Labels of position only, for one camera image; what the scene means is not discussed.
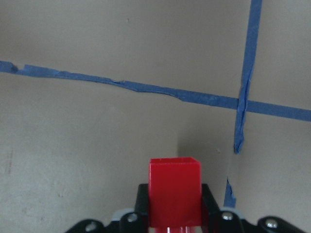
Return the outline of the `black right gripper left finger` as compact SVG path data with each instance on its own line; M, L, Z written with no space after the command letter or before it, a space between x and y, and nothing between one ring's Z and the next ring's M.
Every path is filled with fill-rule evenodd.
M135 213L139 216L143 227L149 228L149 195L147 183L143 183L138 186Z

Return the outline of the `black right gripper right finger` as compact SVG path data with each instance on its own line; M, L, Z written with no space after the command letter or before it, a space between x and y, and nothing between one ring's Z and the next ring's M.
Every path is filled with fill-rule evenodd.
M207 184L202 184L202 225L201 228L216 228L220 208Z

